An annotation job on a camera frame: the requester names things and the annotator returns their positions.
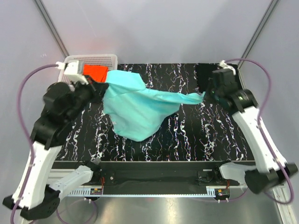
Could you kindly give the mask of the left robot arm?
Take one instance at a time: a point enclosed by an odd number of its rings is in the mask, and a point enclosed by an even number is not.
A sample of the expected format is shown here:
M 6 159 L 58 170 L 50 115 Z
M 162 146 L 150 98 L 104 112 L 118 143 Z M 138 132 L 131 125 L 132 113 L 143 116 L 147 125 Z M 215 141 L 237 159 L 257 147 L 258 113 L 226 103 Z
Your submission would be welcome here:
M 12 214 L 31 222 L 51 216 L 60 202 L 83 184 L 95 185 L 101 181 L 99 162 L 84 161 L 73 172 L 48 184 L 53 163 L 66 142 L 77 116 L 92 101 L 101 101 L 108 84 L 69 85 L 57 82 L 50 85 L 43 96 L 44 108 L 34 123 L 29 138 L 30 153 L 20 185 L 14 194 L 3 199 L 2 204 Z

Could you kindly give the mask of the teal t shirt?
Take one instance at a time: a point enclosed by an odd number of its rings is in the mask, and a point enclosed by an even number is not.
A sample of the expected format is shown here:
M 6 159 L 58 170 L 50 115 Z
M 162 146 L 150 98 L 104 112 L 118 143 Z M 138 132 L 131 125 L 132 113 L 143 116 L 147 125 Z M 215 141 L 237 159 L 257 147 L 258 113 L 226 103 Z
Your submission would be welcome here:
M 108 72 L 109 85 L 103 97 L 103 112 L 109 115 L 114 132 L 129 140 L 143 141 L 156 133 L 164 119 L 176 113 L 182 104 L 198 105 L 198 93 L 148 89 L 140 74 L 113 70 Z

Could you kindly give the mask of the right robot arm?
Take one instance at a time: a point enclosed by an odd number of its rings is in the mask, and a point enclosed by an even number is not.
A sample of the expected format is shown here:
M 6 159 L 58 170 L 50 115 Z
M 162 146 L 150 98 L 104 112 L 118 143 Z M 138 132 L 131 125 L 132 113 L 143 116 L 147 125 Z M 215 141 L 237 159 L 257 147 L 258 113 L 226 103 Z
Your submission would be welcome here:
M 223 162 L 212 173 L 213 182 L 223 185 L 228 180 L 244 183 L 255 194 L 267 191 L 297 173 L 294 163 L 288 163 L 278 151 L 267 130 L 262 130 L 260 109 L 250 90 L 241 90 L 236 82 L 224 85 L 209 80 L 206 98 L 226 110 L 241 129 L 254 156 L 254 165 Z

